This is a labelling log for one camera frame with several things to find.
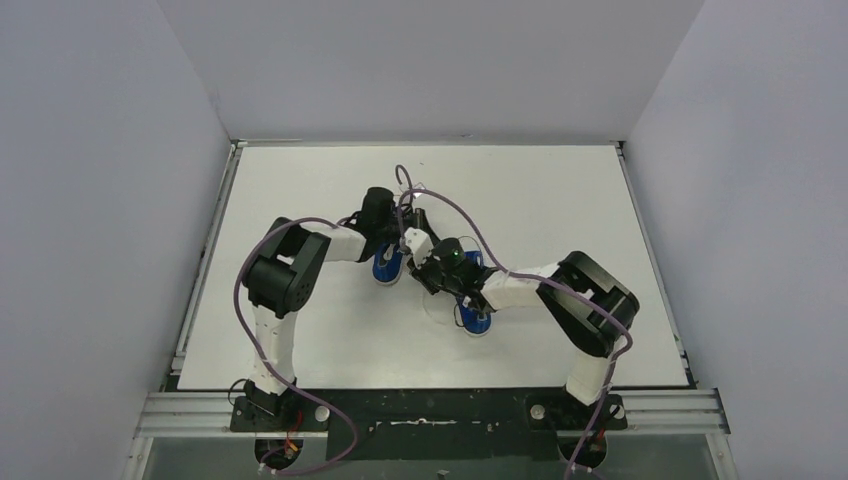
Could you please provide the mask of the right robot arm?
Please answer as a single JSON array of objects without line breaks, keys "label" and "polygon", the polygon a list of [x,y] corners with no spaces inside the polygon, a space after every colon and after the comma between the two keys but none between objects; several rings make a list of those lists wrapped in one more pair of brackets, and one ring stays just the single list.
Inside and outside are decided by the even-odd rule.
[{"label": "right robot arm", "polygon": [[630,328],[640,305],[591,257],[573,251],[539,269],[507,270],[485,264],[479,251],[467,253],[456,238],[434,244],[415,229],[407,231],[392,256],[429,294],[452,296],[460,325],[471,334],[485,333],[496,312],[546,309],[577,350],[564,385],[564,417],[590,430],[602,425],[611,376],[633,345]]}]

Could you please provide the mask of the blue sneaker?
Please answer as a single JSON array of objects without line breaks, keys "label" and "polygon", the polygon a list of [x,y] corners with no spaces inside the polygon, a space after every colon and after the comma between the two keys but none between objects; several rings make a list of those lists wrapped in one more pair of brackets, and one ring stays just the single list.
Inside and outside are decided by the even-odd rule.
[{"label": "blue sneaker", "polygon": [[404,254],[399,246],[382,244],[373,258],[372,276],[379,285],[390,287],[399,281],[403,266]]},{"label": "blue sneaker", "polygon": [[461,298],[456,299],[454,323],[472,337],[485,335],[491,327],[491,314],[481,313],[466,306]]}]

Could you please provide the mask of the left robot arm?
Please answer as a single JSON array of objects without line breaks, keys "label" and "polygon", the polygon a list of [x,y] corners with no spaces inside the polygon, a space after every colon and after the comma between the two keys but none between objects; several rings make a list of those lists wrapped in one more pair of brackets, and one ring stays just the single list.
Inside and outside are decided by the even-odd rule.
[{"label": "left robot arm", "polygon": [[272,223],[242,265],[234,287],[236,293],[247,293],[252,308],[252,324],[241,310],[236,314],[255,351],[236,417],[273,427],[293,423],[302,399],[293,366],[297,317],[323,265],[371,261],[374,278],[390,285],[405,265],[402,236],[410,228],[426,233],[432,242],[439,240],[424,210],[396,201],[383,187],[369,188],[361,207],[337,222],[279,217]]}]

